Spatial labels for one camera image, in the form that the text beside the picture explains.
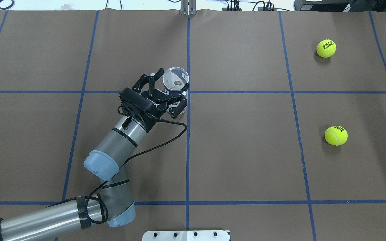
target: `white sticker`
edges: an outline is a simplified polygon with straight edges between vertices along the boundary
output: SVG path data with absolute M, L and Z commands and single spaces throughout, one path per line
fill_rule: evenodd
M 312 6 L 312 4 L 303 4 L 300 10 L 311 10 Z

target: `white metal plate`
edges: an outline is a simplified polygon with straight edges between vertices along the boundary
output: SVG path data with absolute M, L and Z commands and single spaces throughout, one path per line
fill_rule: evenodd
M 147 231 L 142 236 L 142 241 L 230 241 L 230 231 Z

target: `light blue cap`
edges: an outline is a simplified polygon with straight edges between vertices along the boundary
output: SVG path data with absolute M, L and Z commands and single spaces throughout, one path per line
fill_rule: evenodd
M 118 173 L 118 165 L 114 159 L 101 151 L 91 151 L 84 161 L 84 167 L 104 181 L 109 181 Z
M 133 202 L 130 207 L 128 207 L 124 212 L 121 213 L 121 215 L 118 215 L 113 220 L 108 221 L 108 226 L 110 226 L 111 228 L 120 227 L 130 223 L 135 219 L 135 217 L 135 202 Z

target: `yellow tennis ball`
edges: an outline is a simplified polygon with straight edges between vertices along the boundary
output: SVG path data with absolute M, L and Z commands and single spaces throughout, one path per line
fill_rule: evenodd
M 348 140 L 348 132 L 341 126 L 332 126 L 327 128 L 324 137 L 328 143 L 340 146 Z
M 323 40 L 317 46 L 317 54 L 323 58 L 328 58 L 336 52 L 336 43 L 333 40 Z

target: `robotiq logo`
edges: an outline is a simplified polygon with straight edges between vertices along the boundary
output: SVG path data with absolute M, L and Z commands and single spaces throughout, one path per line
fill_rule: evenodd
M 148 97 L 146 97 L 146 100 L 150 101 L 151 103 L 153 103 L 153 105 L 155 105 L 156 107 L 158 107 L 160 104 L 157 104 L 156 102 L 152 101 L 151 99 L 149 99 Z

